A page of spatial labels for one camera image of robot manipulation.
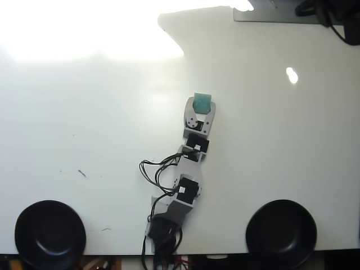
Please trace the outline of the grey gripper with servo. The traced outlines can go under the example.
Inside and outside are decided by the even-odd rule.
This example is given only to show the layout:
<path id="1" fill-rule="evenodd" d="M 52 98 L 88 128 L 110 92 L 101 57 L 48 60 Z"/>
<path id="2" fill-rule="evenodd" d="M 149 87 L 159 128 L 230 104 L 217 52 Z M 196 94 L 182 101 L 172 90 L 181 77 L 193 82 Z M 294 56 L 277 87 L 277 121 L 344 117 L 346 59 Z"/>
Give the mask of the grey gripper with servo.
<path id="1" fill-rule="evenodd" d="M 216 104 L 210 103 L 210 111 L 206 114 L 205 120 L 197 120 L 196 113 L 194 110 L 194 97 L 190 97 L 185 105 L 184 109 L 184 131 L 183 138 L 188 138 L 189 135 L 195 134 L 201 138 L 207 139 L 216 112 Z"/>

